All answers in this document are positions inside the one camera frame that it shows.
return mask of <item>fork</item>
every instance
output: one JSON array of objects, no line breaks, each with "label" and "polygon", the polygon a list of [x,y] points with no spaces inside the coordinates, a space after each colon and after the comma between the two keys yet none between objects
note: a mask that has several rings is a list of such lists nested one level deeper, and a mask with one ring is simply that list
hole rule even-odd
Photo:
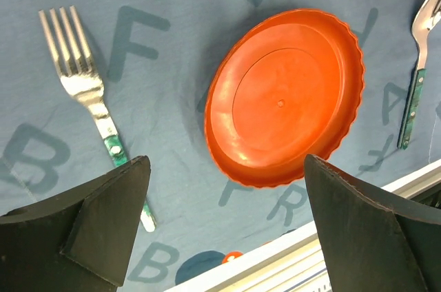
[{"label": "fork", "polygon": [[[64,31],[70,44],[70,51],[66,44],[56,10],[51,9],[49,13],[55,34],[57,35],[62,57],[59,55],[57,46],[55,45],[44,10],[39,11],[39,16],[46,41],[48,42],[50,55],[54,61],[61,84],[73,99],[89,110],[114,165],[116,167],[121,166],[128,161],[127,154],[119,139],[115,124],[105,106],[103,80],[95,67],[94,59],[76,9],[74,6],[70,6],[70,14],[72,15],[76,35],[82,51],[80,51],[76,43],[76,37],[72,31],[65,8],[60,8],[60,15],[63,21]],[[65,69],[61,66],[61,60],[64,62]],[[141,213],[141,222],[148,232],[152,232],[156,228],[155,219],[150,211],[147,199],[144,202],[143,211]]]}]

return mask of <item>spoon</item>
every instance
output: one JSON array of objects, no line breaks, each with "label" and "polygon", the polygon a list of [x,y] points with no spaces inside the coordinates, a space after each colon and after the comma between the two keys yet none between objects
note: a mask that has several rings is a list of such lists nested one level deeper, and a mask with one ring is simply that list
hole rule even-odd
[{"label": "spoon", "polygon": [[427,37],[429,32],[441,19],[441,0],[426,0],[415,16],[412,24],[412,36],[418,46],[418,60],[416,69],[412,73],[406,107],[402,117],[398,148],[406,149],[409,146],[416,109],[420,103],[422,85],[426,76]]}]

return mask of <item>table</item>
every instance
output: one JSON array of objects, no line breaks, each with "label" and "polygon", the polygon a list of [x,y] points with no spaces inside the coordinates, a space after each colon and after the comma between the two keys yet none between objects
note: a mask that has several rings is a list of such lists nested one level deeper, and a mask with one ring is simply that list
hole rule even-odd
[{"label": "table", "polygon": [[121,291],[164,291],[311,221],[305,184],[251,190],[217,170],[203,136],[210,81],[228,50],[267,17],[319,8],[349,23],[367,71],[363,103],[330,162],[383,186],[441,158],[441,30],[429,36],[413,142],[396,149],[424,0],[0,0],[0,212],[113,168],[89,113],[62,88],[38,11],[75,5],[131,157],[148,155],[158,220],[139,227]]}]

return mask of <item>red object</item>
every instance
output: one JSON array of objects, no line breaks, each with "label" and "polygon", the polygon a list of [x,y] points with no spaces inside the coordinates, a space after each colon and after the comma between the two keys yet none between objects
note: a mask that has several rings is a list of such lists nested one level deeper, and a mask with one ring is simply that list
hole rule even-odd
[{"label": "red object", "polygon": [[232,260],[238,258],[239,256],[243,256],[243,253],[241,253],[241,252],[231,252],[231,253],[228,253],[228,254],[224,257],[222,263],[227,263],[227,262],[229,262],[229,261],[232,261]]},{"label": "red object", "polygon": [[245,186],[302,178],[307,154],[328,159],[356,119],[365,65],[356,36],[319,10],[277,14],[221,63],[205,107],[214,162]]}]

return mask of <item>gray tablecloth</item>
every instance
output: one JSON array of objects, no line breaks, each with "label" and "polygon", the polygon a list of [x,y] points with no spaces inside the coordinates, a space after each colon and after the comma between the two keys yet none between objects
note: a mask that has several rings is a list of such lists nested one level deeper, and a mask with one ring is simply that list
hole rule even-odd
[{"label": "gray tablecloth", "polygon": [[131,157],[152,161],[158,229],[136,238],[121,291],[163,291],[311,220],[303,182],[244,189],[213,164],[203,136],[207,88],[223,57],[258,22],[319,8],[357,33],[366,89],[330,161],[384,185],[441,158],[441,30],[429,37],[413,141],[396,150],[424,0],[0,0],[0,210],[53,196],[113,168],[89,113],[62,88],[37,12],[75,5]]}]

